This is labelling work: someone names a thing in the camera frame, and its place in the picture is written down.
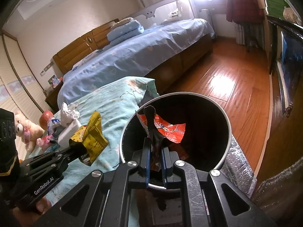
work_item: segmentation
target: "bed sheet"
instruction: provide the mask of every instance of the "bed sheet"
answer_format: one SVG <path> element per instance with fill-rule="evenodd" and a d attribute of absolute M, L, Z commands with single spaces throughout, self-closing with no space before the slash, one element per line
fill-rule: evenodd
<path fill-rule="evenodd" d="M 143 97 L 146 98 L 147 95 L 151 99 L 159 96 L 154 79 L 125 77 L 98 88 L 71 104 L 75 105 L 76 110 L 80 112 L 79 121 L 82 125 L 88 123 L 95 110 L 100 112 L 102 133 L 109 144 L 92 166 L 86 166 L 78 159 L 69 163 L 69 167 L 63 173 L 64 179 L 46 195 L 52 205 L 93 170 L 99 169 L 107 172 L 116 169 L 114 166 L 120 161 L 119 142 L 122 130 L 139 108 L 138 105 Z M 60 112 L 56 113 L 55 117 L 60 118 Z M 42 153 L 43 151 L 36 146 L 29 157 Z M 139 226 L 137 208 L 135 207 L 136 200 L 132 198 L 132 201 L 134 204 L 130 211 L 129 226 Z"/>
<path fill-rule="evenodd" d="M 149 28 L 67 72 L 58 95 L 58 106 L 63 102 L 70 104 L 122 77 L 143 77 L 208 33 L 214 36 L 213 28 L 203 19 L 181 20 Z"/>

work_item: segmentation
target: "wall socket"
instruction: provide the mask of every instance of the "wall socket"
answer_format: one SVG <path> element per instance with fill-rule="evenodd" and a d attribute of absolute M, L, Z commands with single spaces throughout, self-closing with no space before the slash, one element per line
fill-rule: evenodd
<path fill-rule="evenodd" d="M 43 76 L 43 75 L 46 73 L 46 71 L 47 71 L 48 69 L 50 69 L 50 67 L 51 67 L 53 64 L 54 64 L 54 62 L 51 60 L 51 62 L 43 69 L 43 71 L 40 72 L 40 76 Z"/>

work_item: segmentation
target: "trash can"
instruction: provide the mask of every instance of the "trash can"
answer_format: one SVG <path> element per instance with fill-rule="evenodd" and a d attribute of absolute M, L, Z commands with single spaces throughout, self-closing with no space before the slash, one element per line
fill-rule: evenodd
<path fill-rule="evenodd" d="M 138 113 L 152 105 L 157 114 L 171 124 L 186 123 L 181 145 L 189 157 L 185 160 L 196 169 L 209 172 L 220 169 L 231 144 L 231 125 L 224 110 L 212 99 L 190 92 L 170 93 L 142 105 Z M 134 114 L 123 129 L 119 151 L 122 162 L 129 161 L 142 149 L 147 137 Z M 162 174 L 151 171 L 150 188 L 166 190 Z"/>

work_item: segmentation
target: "human hand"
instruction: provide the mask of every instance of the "human hand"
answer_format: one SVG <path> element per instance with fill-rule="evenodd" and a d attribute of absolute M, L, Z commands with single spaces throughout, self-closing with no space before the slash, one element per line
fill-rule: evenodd
<path fill-rule="evenodd" d="M 43 197 L 36 203 L 39 214 L 32 211 L 21 211 L 16 207 L 13 209 L 13 215 L 19 221 L 21 227 L 31 227 L 51 206 L 50 201 L 46 197 Z"/>

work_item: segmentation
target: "teddy bear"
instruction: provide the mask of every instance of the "teddy bear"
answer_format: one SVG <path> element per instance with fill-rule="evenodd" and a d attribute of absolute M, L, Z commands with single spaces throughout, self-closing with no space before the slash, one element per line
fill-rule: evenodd
<path fill-rule="evenodd" d="M 44 130 L 28 120 L 21 111 L 17 111 L 15 114 L 15 131 L 16 135 L 21 137 L 22 142 L 25 143 L 25 149 L 28 153 L 34 150 L 37 139 L 44 134 Z"/>

